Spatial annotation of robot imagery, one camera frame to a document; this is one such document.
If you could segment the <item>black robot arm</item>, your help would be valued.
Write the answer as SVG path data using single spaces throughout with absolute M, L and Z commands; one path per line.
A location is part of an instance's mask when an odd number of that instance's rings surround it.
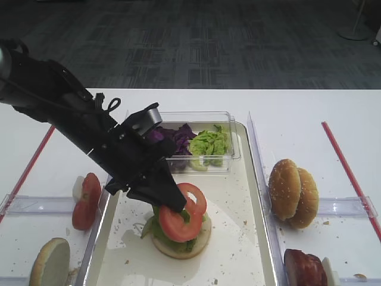
M 162 121 L 158 103 L 119 123 L 111 112 L 120 99 L 107 108 L 103 101 L 103 94 L 92 95 L 60 63 L 35 60 L 19 39 L 1 40 L 1 103 L 58 129 L 111 176 L 110 194 L 124 191 L 129 198 L 181 212 L 186 199 L 167 164 L 176 144 L 149 138 Z

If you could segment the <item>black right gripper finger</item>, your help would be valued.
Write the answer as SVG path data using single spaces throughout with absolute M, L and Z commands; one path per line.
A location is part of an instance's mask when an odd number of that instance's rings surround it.
M 181 212 L 186 204 L 185 196 L 176 185 L 167 160 L 163 159 L 142 172 L 132 183 L 127 197 L 153 206 L 167 206 Z

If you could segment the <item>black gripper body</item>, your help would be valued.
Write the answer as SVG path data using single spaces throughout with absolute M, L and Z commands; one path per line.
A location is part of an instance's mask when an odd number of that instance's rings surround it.
M 112 177 L 105 189 L 115 195 L 119 190 L 127 191 L 139 177 L 175 151 L 172 140 L 147 138 L 122 123 L 107 132 L 89 157 Z

